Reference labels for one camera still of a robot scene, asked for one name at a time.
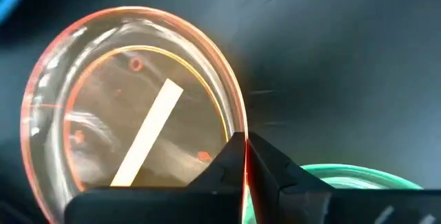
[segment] green rim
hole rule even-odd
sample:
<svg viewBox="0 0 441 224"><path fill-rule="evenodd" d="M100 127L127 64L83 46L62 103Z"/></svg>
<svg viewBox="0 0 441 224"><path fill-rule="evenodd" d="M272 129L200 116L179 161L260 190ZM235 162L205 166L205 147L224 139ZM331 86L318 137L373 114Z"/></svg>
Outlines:
<svg viewBox="0 0 441 224"><path fill-rule="evenodd" d="M422 190L421 186L399 176L361 166L315 164L302 168L334 187Z"/></svg>

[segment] clear petri dish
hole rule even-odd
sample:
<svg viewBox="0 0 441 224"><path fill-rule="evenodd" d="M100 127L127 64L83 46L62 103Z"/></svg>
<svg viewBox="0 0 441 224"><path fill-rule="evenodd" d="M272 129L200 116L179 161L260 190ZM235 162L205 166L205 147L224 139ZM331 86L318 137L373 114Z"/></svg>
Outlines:
<svg viewBox="0 0 441 224"><path fill-rule="evenodd" d="M422 190L421 186L399 176L361 166L315 164L302 168L335 188Z"/></svg>
<svg viewBox="0 0 441 224"><path fill-rule="evenodd" d="M243 98L220 50L190 23L142 7L64 30L35 65L21 111L25 170L51 223L93 187L185 187L239 131Z"/></svg>

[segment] dark gray surface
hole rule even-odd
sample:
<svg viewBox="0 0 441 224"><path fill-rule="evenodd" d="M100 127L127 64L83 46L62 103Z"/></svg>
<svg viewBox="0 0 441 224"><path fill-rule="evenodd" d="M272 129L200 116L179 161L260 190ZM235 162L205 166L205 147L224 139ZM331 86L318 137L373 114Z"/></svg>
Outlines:
<svg viewBox="0 0 441 224"><path fill-rule="evenodd" d="M160 8L206 32L236 72L250 129L295 162L441 186L441 0L25 0L0 28L0 176L19 193L34 63L70 23L113 6Z"/></svg>

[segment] black background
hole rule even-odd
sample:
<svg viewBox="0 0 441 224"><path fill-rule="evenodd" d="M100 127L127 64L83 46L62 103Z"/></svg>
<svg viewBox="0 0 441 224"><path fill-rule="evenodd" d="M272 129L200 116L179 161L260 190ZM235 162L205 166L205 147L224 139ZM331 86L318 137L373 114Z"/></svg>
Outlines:
<svg viewBox="0 0 441 224"><path fill-rule="evenodd" d="M232 65L249 128L299 164L348 163L441 186L441 0L23 0L0 27L0 179L32 203L19 115L34 64L81 17L149 6Z"/></svg>

